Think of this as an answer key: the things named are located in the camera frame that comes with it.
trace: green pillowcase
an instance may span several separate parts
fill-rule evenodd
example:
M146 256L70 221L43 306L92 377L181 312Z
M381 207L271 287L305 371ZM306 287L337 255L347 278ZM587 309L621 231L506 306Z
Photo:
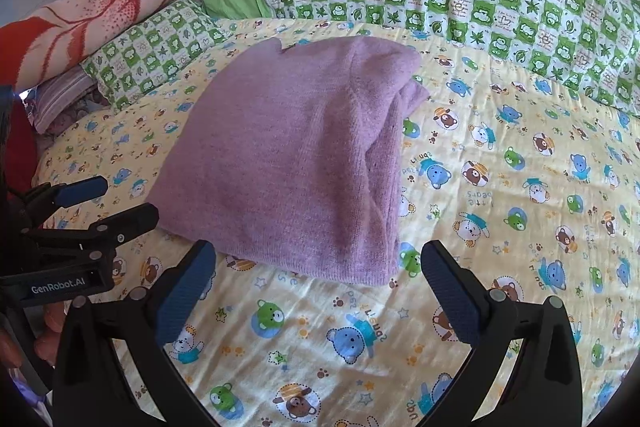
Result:
M227 38L194 0L175 0L105 44L81 66L117 112Z

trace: bed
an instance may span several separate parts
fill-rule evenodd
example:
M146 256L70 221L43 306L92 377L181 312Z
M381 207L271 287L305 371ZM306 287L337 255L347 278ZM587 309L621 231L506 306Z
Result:
M104 197L57 213L48 226L84 227L141 203L204 86L265 38L285 46L346 35L402 42L420 51L414 79L431 99L404 121L401 246L387 286L315 280L218 252L211 284L180 339L166 346L216 420L264 427L417 423L468 352L420 274L417 252L430 239L512 299L562 298L580 359L584 424L593 419L638 354L638 120L509 61L407 29L217 22L230 37L172 82L115 116L87 115L47 150L36 183L100 174L110 184ZM155 230L119 248L116 286L92 299L121 299L153 284L189 247ZM359 357L341 356L332 341L340 328L365 343ZM115 342L140 406L158 414L126 345ZM511 344L479 414L497 402L519 348ZM292 413L286 402L300 389L308 407Z

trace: blue gripper pad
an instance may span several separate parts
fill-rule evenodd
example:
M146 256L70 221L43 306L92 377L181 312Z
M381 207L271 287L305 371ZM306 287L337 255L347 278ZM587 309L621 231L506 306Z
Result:
M178 338L215 268L216 250L213 245L208 241L196 241L175 267L180 271L178 279L158 307L156 314L158 346L172 343Z
M430 241L422 247L420 256L422 273L435 293L436 299L442 306L449 319L449 324L453 327L460 342L475 347L480 340L480 310L466 292L463 281L453 272L453 269L458 272L462 269L442 245L440 247L444 252L438 251L433 243L436 242ZM445 260L444 255L447 255L449 260Z
M107 193L109 184L102 176L94 176L70 185L63 185L56 194L54 203L62 208L99 198Z

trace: pink blanket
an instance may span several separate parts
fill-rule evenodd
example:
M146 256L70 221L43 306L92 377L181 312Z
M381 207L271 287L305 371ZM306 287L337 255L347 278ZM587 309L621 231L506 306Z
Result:
M16 92L63 73L170 0L57 0L0 28L0 84Z
M420 55L373 37L252 46L191 109L148 197L221 252L382 285L398 270L402 118Z

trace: folded sweater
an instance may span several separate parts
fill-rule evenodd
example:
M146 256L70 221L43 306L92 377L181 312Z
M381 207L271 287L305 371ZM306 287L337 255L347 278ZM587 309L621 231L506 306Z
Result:
M149 202L219 251L349 283L397 270L402 120L428 97L396 42L260 42L191 109Z

